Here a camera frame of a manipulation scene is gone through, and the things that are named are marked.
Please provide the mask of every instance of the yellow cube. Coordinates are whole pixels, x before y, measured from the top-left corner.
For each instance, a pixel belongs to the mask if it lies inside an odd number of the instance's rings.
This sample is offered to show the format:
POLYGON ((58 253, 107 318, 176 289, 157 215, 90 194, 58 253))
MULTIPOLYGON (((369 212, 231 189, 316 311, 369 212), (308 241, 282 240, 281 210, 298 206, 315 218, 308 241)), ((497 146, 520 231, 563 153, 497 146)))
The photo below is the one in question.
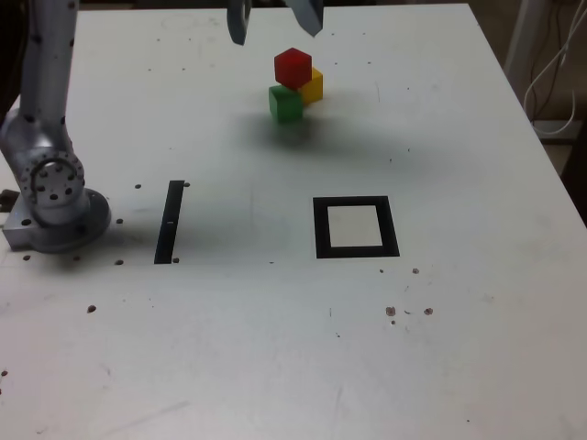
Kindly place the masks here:
POLYGON ((312 68, 312 80, 307 82, 300 89, 302 94, 302 102, 304 105, 310 105, 316 101, 320 101, 324 96, 324 77, 322 72, 318 69, 312 68))

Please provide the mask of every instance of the black tape strip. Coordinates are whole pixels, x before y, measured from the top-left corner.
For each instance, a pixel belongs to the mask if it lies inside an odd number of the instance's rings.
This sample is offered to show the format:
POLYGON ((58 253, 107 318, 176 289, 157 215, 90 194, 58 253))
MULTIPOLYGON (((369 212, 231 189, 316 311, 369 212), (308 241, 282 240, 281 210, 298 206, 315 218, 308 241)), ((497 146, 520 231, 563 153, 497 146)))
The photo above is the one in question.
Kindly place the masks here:
POLYGON ((161 229, 159 230, 159 240, 157 240, 157 250, 155 250, 155 264, 172 263, 175 234, 177 233, 180 211, 182 210, 183 183, 184 181, 169 182, 161 229))

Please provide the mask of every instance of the green cube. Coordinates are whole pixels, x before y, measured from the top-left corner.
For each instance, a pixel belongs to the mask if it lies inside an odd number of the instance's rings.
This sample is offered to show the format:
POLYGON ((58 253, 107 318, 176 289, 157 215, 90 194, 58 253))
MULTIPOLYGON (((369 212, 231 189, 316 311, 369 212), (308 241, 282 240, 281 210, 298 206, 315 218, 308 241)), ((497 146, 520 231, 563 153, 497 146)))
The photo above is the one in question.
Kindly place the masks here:
POLYGON ((269 109, 276 122, 293 122, 302 119, 302 94, 282 85, 269 88, 269 109))

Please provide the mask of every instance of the white square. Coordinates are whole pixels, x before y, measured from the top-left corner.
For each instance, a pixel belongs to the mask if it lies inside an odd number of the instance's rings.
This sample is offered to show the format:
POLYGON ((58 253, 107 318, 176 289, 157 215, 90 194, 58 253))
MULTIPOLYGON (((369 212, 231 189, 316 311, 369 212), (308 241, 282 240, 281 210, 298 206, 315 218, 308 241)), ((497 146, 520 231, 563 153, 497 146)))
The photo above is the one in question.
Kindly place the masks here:
POLYGON ((328 227, 333 248, 383 246, 375 206, 329 206, 328 227))

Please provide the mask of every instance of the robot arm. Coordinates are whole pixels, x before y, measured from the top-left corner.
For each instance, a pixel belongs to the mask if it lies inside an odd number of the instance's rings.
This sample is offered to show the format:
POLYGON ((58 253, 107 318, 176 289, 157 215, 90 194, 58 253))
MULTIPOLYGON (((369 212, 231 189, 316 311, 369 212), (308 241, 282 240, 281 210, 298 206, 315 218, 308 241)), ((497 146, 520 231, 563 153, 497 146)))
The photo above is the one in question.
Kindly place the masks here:
MULTIPOLYGON (((244 44, 251 0, 229 0, 230 36, 244 44)), ((311 35, 322 28, 322 0, 286 0, 311 35)), ((67 134, 65 107, 79 0, 28 0, 20 108, 0 127, 0 149, 21 194, 3 232, 10 247, 65 252, 99 237, 110 223, 104 196, 85 187, 67 134)))

